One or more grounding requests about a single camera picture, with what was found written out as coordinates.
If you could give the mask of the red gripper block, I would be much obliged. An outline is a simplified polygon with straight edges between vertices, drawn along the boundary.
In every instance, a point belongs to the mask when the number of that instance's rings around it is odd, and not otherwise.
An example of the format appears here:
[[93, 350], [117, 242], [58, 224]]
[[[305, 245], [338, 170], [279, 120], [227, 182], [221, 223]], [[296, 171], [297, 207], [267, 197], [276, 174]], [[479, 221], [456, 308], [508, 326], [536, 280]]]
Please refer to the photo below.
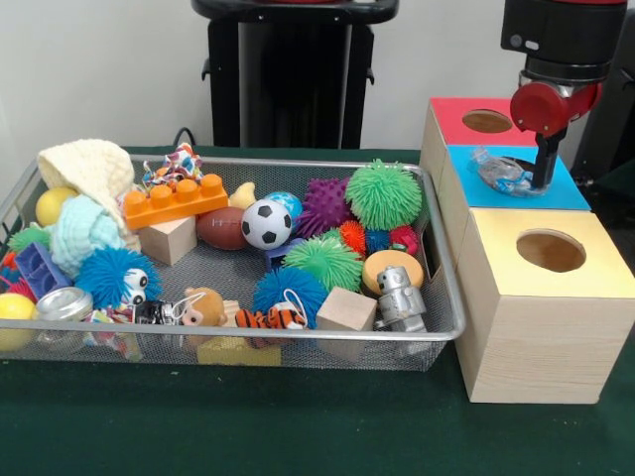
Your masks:
[[558, 148], [570, 122], [583, 117], [599, 101], [602, 84], [565, 86], [531, 81], [512, 96], [510, 114], [521, 131], [535, 132], [538, 153], [532, 188], [546, 190], [553, 178]]

